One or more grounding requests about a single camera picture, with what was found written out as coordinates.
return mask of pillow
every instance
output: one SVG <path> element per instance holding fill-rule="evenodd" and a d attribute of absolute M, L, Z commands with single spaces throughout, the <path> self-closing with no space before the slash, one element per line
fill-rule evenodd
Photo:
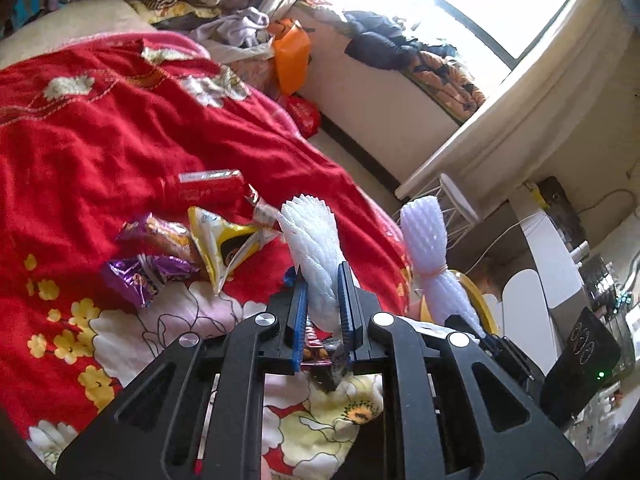
<path fill-rule="evenodd" d="M 155 29 L 122 0 L 73 2 L 0 41 L 0 68 L 55 50 L 77 38 L 102 32 L 150 30 Z"/>

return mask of orange plastic bag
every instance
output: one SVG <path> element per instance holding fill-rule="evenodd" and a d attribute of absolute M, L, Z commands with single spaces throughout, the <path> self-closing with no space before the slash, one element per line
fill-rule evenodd
<path fill-rule="evenodd" d="M 268 31 L 275 35 L 273 49 L 280 91 L 290 96 L 305 83 L 311 40 L 297 20 L 288 18 L 271 23 Z"/>

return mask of floral blanket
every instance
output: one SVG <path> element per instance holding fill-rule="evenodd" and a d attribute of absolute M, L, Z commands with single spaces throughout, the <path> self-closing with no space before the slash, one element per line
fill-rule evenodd
<path fill-rule="evenodd" d="M 50 468 L 176 336 L 228 333 L 265 308 L 292 264 L 276 240 L 219 297 L 208 282 L 172 283 L 138 312 L 98 268 L 123 255 L 123 222 L 175 210 L 164 178 L 238 169 L 276 207 L 320 197 L 361 286 L 404 314 L 409 275 L 395 224 L 280 107 L 190 40 L 156 32 L 80 41 L 1 71 L 0 88 L 0 399 Z M 165 217 L 185 221 L 186 211 Z M 304 373 L 269 376 L 262 453 L 274 478 L 330 478 L 358 425 L 382 409 L 380 387 L 374 376 L 351 377 L 325 394 Z"/>

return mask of window frame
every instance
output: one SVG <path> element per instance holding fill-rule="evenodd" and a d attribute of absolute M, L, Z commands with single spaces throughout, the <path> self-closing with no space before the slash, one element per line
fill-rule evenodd
<path fill-rule="evenodd" d="M 496 41 L 484 28 L 480 27 L 475 21 L 473 21 L 466 14 L 462 13 L 456 7 L 451 5 L 449 2 L 445 0 L 433 0 L 434 4 L 437 7 L 440 7 L 447 14 L 452 16 L 457 22 L 460 22 L 464 25 L 468 30 L 470 30 L 476 38 L 482 41 L 508 68 L 509 70 L 513 70 L 516 68 L 518 63 L 520 63 L 524 57 L 531 51 L 531 49 L 536 46 L 536 44 L 540 41 L 542 36 L 546 31 L 548 31 L 549 27 L 551 27 L 552 23 L 558 18 L 562 10 L 566 7 L 569 0 L 565 0 L 564 4 L 558 9 L 558 12 L 555 13 L 542 28 L 540 33 L 529 43 L 529 46 L 524 49 L 522 54 L 519 57 L 515 58 L 511 54 L 507 52 L 507 50 Z"/>

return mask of yellow flower pattern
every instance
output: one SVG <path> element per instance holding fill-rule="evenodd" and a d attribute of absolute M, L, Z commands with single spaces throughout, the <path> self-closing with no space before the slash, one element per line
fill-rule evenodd
<path fill-rule="evenodd" d="M 76 341 L 74 333 L 71 330 L 63 330 L 61 335 L 53 338 L 53 344 L 56 346 L 54 354 L 58 359 L 62 359 L 65 363 L 72 365 L 79 357 L 88 357 L 89 349 L 81 342 Z"/>
<path fill-rule="evenodd" d="M 111 378 L 102 368 L 98 369 L 93 365 L 84 369 L 78 375 L 78 382 L 84 386 L 86 398 L 94 403 L 100 413 L 115 397 Z"/>
<path fill-rule="evenodd" d="M 31 336 L 31 339 L 27 341 L 27 346 L 31 355 L 40 359 L 47 350 L 47 340 L 42 334 L 34 334 Z"/>
<path fill-rule="evenodd" d="M 60 288 L 53 280 L 40 280 L 38 282 L 38 296 L 44 301 L 53 301 L 60 295 Z"/>
<path fill-rule="evenodd" d="M 69 319 L 69 324 L 84 329 L 89 328 L 90 320 L 100 316 L 100 309 L 94 306 L 94 300 L 91 298 L 83 298 L 71 304 L 71 314 L 73 317 Z"/>
<path fill-rule="evenodd" d="M 75 325 L 81 330 L 78 334 L 78 341 L 87 348 L 89 356 L 93 356 L 95 332 L 89 327 L 89 322 L 100 316 L 100 309 L 94 305 L 94 300 L 91 298 L 83 298 L 71 304 L 71 314 L 73 317 L 69 319 L 69 324 Z"/>
<path fill-rule="evenodd" d="M 29 254 L 24 260 L 24 268 L 31 272 L 38 265 L 36 257 L 33 254 Z"/>
<path fill-rule="evenodd" d="M 52 323 L 57 323 L 60 321 L 60 311 L 56 308 L 52 308 L 49 310 L 49 314 L 47 315 L 47 321 Z"/>

